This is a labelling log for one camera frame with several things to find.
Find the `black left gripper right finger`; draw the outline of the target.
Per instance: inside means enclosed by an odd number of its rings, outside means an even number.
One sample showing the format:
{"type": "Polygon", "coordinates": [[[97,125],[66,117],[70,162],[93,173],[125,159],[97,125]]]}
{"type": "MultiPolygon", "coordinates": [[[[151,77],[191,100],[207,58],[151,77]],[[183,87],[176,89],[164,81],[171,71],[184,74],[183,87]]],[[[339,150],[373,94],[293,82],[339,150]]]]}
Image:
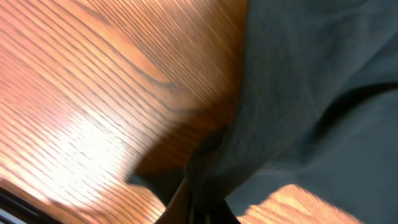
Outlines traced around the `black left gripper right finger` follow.
{"type": "Polygon", "coordinates": [[[218,207],[217,224],[241,224],[225,200],[218,207]]]}

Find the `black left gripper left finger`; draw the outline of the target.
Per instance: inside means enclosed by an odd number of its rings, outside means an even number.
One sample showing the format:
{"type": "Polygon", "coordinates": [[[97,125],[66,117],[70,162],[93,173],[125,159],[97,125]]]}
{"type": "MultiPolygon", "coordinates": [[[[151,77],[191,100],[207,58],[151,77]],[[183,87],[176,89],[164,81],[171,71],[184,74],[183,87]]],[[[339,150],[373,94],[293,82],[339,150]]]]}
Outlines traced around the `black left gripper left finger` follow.
{"type": "Polygon", "coordinates": [[[185,179],[179,185],[164,213],[154,224],[192,224],[192,194],[185,179]]]}

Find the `black t-shirt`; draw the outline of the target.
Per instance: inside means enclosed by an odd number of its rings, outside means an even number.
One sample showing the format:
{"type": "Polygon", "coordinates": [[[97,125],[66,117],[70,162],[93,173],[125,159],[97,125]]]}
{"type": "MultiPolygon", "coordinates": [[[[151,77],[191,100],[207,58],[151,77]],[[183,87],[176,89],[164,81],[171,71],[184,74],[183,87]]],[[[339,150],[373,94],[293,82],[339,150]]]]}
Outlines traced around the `black t-shirt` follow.
{"type": "Polygon", "coordinates": [[[249,1],[232,123],[184,169],[133,174],[166,206],[185,179],[193,223],[238,219],[296,184],[365,223],[397,222],[397,2],[249,1]]]}

